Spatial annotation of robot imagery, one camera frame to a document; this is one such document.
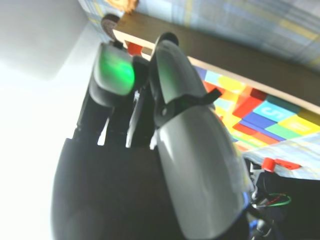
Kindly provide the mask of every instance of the purple block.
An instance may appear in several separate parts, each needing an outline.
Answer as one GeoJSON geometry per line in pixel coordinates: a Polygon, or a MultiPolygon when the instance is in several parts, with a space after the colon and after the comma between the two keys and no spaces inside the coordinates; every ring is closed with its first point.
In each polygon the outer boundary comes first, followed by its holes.
{"type": "Polygon", "coordinates": [[[195,70],[197,71],[197,73],[199,74],[201,80],[205,80],[206,78],[206,74],[207,74],[207,70],[198,67],[198,66],[194,66],[195,70]]]}
{"type": "Polygon", "coordinates": [[[272,121],[264,116],[261,116],[259,114],[256,114],[254,112],[249,113],[246,115],[243,120],[246,122],[256,125],[259,128],[265,129],[267,127],[270,127],[274,124],[277,124],[275,121],[272,121]]]}
{"type": "Polygon", "coordinates": [[[244,126],[246,126],[246,127],[248,127],[248,128],[251,128],[251,129],[253,129],[253,130],[258,131],[259,133],[262,133],[262,134],[264,134],[264,135],[267,135],[267,136],[269,136],[270,138],[273,138],[273,139],[275,139],[275,140],[278,140],[278,141],[280,141],[280,142],[286,140],[286,139],[283,138],[283,137],[280,137],[280,136],[278,136],[278,135],[275,135],[275,134],[273,134],[272,132],[269,132],[269,131],[267,131],[267,130],[264,130],[263,128],[258,127],[258,126],[256,126],[256,125],[253,125],[253,124],[251,124],[251,123],[249,123],[249,122],[246,122],[246,121],[241,120],[239,123],[242,124],[242,125],[244,125],[244,126]]]}

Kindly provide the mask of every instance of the green light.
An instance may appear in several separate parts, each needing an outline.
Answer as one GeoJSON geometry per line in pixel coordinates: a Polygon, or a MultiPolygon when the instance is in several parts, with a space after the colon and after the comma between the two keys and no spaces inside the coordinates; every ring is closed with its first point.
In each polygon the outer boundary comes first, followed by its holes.
{"type": "Polygon", "coordinates": [[[127,95],[135,83],[135,73],[131,57],[114,47],[107,46],[102,49],[96,77],[105,89],[118,95],[127,95]]]}

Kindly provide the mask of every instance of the green block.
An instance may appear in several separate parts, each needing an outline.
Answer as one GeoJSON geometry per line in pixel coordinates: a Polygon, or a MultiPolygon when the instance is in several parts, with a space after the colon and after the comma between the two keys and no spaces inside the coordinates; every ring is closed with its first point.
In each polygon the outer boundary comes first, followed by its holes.
{"type": "Polygon", "coordinates": [[[246,140],[243,140],[242,138],[239,138],[239,137],[236,137],[236,136],[232,136],[234,139],[238,140],[239,142],[243,142],[245,144],[248,144],[252,147],[255,147],[255,148],[259,148],[259,146],[257,145],[254,145],[253,143],[249,142],[249,141],[246,141],[246,140]]]}
{"type": "Polygon", "coordinates": [[[275,135],[278,135],[284,139],[294,139],[294,138],[301,136],[300,134],[298,134],[294,131],[291,131],[283,126],[280,126],[279,124],[269,126],[265,130],[267,130],[270,133],[273,133],[275,135]]]}

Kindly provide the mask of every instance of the green wire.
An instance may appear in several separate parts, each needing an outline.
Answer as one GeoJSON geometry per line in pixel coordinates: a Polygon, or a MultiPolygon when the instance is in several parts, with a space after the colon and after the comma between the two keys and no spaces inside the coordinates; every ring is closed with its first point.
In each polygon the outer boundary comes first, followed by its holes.
{"type": "Polygon", "coordinates": [[[269,194],[270,196],[285,196],[288,198],[287,201],[284,201],[284,202],[279,202],[279,203],[275,203],[275,204],[271,204],[271,205],[268,205],[268,207],[277,207],[277,206],[283,206],[283,205],[288,205],[289,203],[291,203],[292,199],[290,196],[288,195],[285,195],[285,194],[282,194],[282,193],[270,193],[269,194]]]}

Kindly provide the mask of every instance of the white wall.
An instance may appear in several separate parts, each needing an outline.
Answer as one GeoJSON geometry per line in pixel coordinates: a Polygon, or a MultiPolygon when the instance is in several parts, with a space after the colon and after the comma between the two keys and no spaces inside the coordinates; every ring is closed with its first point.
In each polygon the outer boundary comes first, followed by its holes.
{"type": "Polygon", "coordinates": [[[51,81],[0,66],[0,239],[52,239],[53,177],[65,138],[76,126],[99,44],[88,24],[51,81]]]}
{"type": "Polygon", "coordinates": [[[52,80],[87,23],[77,0],[1,0],[0,67],[52,80]]]}

